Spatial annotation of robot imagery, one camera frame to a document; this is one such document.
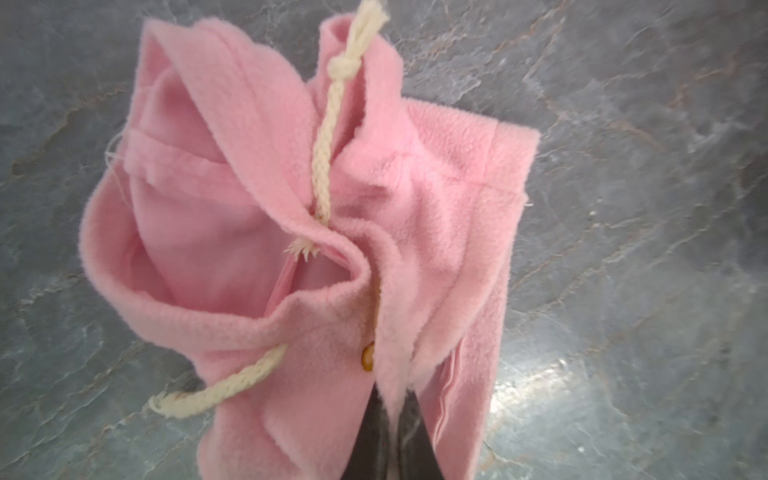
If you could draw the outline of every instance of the drawstring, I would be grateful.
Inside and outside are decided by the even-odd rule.
[[[312,150],[315,219],[324,227],[328,227],[331,218],[331,143],[336,123],[339,121],[346,81],[357,75],[362,65],[362,55],[368,49],[373,37],[388,20],[389,17],[378,0],[362,0],[349,27],[346,50],[341,55],[331,58],[328,63],[328,76],[332,82],[328,88],[326,113],[320,123]],[[297,260],[303,256],[307,261],[310,254],[317,255],[318,249],[313,241],[301,237],[294,240],[286,252],[295,255]],[[205,412],[264,380],[283,361],[286,349],[287,345],[270,349],[258,362],[214,383],[205,390],[194,393],[161,393],[153,396],[149,400],[149,407],[165,417],[177,419]],[[366,371],[372,369],[372,354],[371,344],[366,347],[362,358],[363,368]]]

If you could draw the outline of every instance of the pink fleece garment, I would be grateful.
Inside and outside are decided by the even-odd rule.
[[[217,407],[197,455],[206,480],[338,480],[374,381],[391,419],[416,388],[448,480],[475,470],[538,132],[402,98],[402,60],[378,37],[347,86],[320,226],[312,144],[350,22],[322,24],[305,84],[225,22],[148,21],[120,160],[85,211],[88,278],[206,384],[289,345]],[[296,237],[320,255],[296,263]]]

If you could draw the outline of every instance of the marble countertop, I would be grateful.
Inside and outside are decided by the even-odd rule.
[[[76,249],[141,23],[216,15],[309,77],[355,0],[0,5],[0,478],[196,478],[196,382]],[[390,0],[404,94],[541,130],[481,479],[768,478],[768,4]]]

